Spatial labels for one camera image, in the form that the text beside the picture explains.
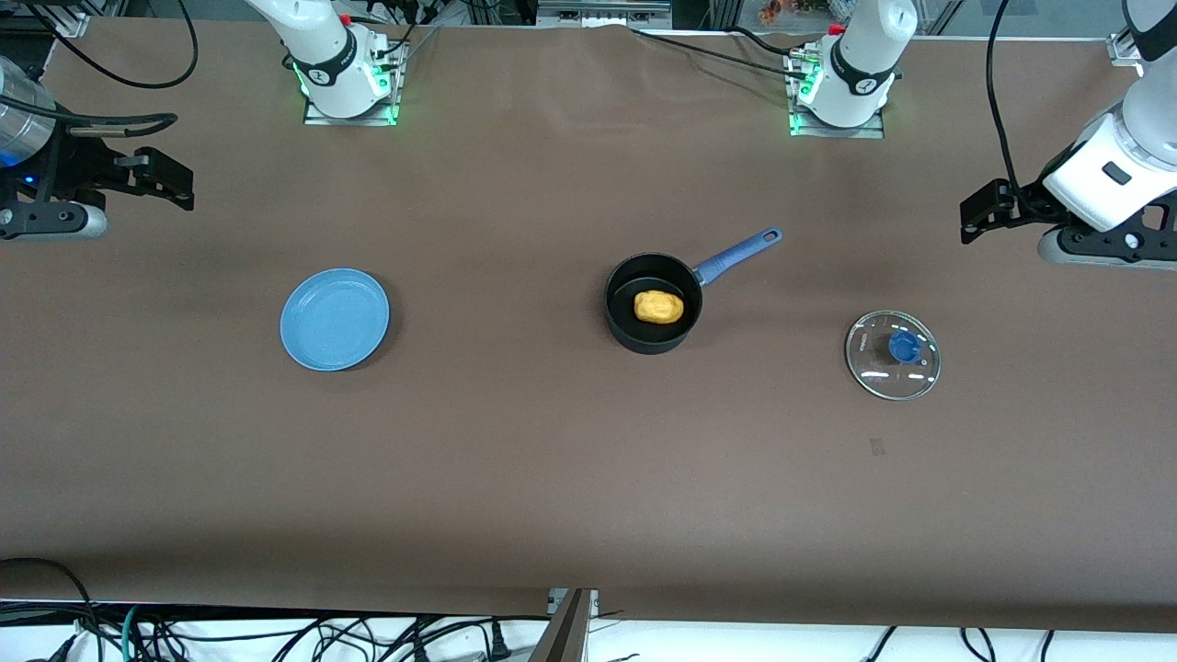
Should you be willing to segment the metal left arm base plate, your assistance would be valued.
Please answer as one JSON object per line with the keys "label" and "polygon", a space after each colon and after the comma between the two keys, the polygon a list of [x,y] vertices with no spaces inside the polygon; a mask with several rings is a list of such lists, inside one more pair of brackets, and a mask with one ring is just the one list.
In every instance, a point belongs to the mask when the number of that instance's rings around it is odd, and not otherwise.
{"label": "metal left arm base plate", "polygon": [[805,49],[789,49],[782,57],[783,68],[791,73],[803,73],[804,79],[790,79],[786,82],[789,99],[789,131],[792,137],[814,137],[831,139],[870,139],[882,140],[886,137],[886,127],[882,110],[876,110],[870,120],[858,127],[836,127],[820,120],[807,105],[802,102],[802,92],[810,91],[811,82],[818,79],[818,53]]}

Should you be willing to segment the yellow potato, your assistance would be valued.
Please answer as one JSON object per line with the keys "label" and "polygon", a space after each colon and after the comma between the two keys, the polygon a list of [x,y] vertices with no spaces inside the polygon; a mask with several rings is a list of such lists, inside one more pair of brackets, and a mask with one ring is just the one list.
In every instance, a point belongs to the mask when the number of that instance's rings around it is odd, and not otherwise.
{"label": "yellow potato", "polygon": [[634,317],[651,325],[673,325],[685,315],[685,302],[680,296],[669,291],[640,291],[632,302]]}

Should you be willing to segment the grey aluminium rail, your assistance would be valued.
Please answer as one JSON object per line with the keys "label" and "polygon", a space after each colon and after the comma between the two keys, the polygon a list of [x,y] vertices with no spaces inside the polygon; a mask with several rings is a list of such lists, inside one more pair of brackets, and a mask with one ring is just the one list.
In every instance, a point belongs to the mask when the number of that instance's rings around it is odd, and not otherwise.
{"label": "grey aluminium rail", "polygon": [[538,27],[673,29],[671,0],[537,0]]}

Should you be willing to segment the aluminium frame beam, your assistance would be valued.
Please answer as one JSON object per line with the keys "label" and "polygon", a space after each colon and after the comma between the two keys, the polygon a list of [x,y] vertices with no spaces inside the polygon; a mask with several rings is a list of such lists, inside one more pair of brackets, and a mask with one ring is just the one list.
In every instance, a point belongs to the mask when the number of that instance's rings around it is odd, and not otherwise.
{"label": "aluminium frame beam", "polygon": [[556,589],[556,613],[543,629],[541,640],[527,662],[586,662],[586,638],[591,621],[600,615],[596,589]]}

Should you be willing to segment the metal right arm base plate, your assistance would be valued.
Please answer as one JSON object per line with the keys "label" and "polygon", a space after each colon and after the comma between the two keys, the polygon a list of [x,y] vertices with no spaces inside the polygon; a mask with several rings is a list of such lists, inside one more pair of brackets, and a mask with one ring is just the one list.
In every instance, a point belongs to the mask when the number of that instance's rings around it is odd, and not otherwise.
{"label": "metal right arm base plate", "polygon": [[386,35],[377,34],[370,45],[377,49],[358,59],[344,72],[341,81],[326,92],[313,91],[300,78],[300,91],[306,97],[302,124],[366,127],[398,124],[408,42],[390,41]]}

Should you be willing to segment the blue round plate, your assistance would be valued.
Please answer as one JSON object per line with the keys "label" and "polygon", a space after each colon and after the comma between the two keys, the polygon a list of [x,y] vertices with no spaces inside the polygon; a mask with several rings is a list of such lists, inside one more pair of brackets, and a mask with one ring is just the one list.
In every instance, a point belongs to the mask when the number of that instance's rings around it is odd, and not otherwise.
{"label": "blue round plate", "polygon": [[374,277],[361,269],[324,269],[282,303],[279,339],[302,368],[345,371],[380,347],[391,320],[386,290]]}

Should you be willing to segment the glass lid with blue knob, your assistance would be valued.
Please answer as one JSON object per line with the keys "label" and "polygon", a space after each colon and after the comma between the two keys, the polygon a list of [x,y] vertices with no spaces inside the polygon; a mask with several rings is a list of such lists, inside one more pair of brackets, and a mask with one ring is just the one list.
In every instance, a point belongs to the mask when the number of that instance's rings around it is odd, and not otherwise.
{"label": "glass lid with blue knob", "polygon": [[862,315],[849,327],[844,358],[853,380],[887,402],[920,398],[937,384],[943,365],[930,329],[896,310]]}

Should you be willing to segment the brown table cover sheet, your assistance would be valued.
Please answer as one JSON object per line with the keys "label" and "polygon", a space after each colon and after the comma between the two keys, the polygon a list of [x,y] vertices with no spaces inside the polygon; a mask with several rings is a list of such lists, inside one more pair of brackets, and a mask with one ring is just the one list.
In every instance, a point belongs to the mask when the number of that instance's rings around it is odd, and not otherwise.
{"label": "brown table cover sheet", "polygon": [[[1000,176],[979,41],[907,47],[883,140],[792,137],[782,84],[604,29],[439,29],[395,127],[311,127],[265,24],[180,87],[59,53],[88,112],[172,110],[195,208],[0,244],[0,557],[97,600],[629,618],[1177,630],[1177,273],[958,238]],[[623,260],[690,267],[679,347],[613,340]],[[378,350],[311,371],[282,303],[361,269]],[[867,393],[896,310],[937,384]]]}

